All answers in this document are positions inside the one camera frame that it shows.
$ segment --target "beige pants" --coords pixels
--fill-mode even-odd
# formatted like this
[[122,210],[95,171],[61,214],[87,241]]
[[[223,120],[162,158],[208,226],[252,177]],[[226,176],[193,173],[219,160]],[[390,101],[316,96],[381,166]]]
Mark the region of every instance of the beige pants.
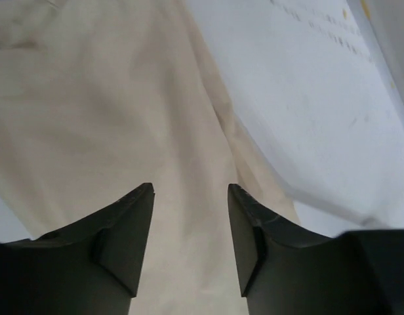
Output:
[[227,185],[296,221],[180,0],[0,2],[0,196],[35,236],[142,182],[131,314],[247,315]]

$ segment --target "white surface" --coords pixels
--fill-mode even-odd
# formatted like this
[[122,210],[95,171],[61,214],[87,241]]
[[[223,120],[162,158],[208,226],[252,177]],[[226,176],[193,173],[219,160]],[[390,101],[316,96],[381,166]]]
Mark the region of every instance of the white surface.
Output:
[[13,242],[24,238],[31,238],[30,233],[0,198],[0,242]]
[[404,127],[404,0],[348,3]]
[[404,227],[404,129],[348,5],[273,2],[188,0],[237,115],[292,197]]
[[307,230],[332,238],[337,237],[347,230],[363,230],[363,227],[358,224],[340,219],[298,201],[294,202],[294,206],[300,218],[300,222]]

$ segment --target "black object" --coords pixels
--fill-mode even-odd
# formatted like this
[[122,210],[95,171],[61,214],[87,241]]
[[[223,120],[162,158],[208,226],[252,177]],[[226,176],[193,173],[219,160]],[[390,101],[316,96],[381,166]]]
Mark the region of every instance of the black object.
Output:
[[143,184],[38,240],[0,244],[0,315],[128,314],[153,200]]
[[228,207],[250,315],[404,314],[404,230],[327,238],[236,184],[228,188]]

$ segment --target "white fabric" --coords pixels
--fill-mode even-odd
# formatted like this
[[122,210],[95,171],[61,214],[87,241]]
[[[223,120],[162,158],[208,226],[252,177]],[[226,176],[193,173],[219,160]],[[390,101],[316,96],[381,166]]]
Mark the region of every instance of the white fabric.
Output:
[[241,314],[227,185],[296,221],[179,0],[0,2],[0,196],[35,236],[142,182],[131,314]]

